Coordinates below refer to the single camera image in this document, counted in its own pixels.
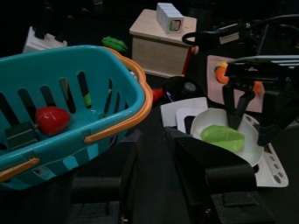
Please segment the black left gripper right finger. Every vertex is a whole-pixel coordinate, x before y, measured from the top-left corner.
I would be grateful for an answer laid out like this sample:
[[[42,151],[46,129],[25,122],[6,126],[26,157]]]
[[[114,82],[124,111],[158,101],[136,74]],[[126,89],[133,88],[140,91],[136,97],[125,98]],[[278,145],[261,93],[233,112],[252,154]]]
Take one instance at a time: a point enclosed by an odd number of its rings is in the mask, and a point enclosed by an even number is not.
[[[177,129],[164,134],[190,224],[274,224],[248,162]]]

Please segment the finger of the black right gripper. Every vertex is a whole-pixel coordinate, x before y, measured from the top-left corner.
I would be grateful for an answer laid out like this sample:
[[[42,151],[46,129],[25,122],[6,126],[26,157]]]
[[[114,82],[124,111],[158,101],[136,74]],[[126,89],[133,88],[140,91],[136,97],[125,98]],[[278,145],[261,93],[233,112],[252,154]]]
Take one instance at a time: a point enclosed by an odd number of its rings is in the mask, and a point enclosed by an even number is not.
[[[288,82],[264,93],[256,143],[264,146],[299,116],[299,83]]]
[[[232,84],[225,84],[221,87],[224,109],[226,112],[228,126],[233,129],[238,129],[242,115],[246,111],[249,102],[254,98],[254,92],[252,90],[240,90],[242,95],[234,101],[234,87]]]

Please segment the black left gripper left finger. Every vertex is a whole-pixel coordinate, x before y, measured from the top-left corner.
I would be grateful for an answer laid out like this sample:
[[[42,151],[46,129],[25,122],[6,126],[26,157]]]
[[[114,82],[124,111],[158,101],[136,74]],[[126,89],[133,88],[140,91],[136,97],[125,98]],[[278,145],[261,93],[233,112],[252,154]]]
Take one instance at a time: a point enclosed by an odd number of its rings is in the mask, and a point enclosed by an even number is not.
[[[118,224],[132,224],[138,146],[142,133],[136,130],[121,141],[126,145],[125,163],[118,188]]]

